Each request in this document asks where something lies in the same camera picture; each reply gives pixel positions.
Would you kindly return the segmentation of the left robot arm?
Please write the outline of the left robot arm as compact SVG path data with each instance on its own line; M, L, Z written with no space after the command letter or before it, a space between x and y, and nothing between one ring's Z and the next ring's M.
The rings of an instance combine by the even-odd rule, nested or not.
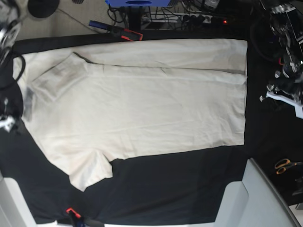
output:
M303 118L303 15L289 0L261 0L268 13L270 28L282 48L281 71L267 85L265 98L282 101L294 107L297 118Z

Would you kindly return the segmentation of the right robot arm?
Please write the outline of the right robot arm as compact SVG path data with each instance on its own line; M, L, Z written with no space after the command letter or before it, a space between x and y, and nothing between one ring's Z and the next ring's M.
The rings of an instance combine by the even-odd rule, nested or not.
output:
M11 89L18 84L25 70L24 57L13 50L15 40L21 29L21 12L19 5L14 0L0 2L0 70L3 71L12 57L20 58L21 70L16 79L11 79L0 85L0 92ZM20 112L13 110L7 97L0 96L0 128L6 132L16 130L20 121Z

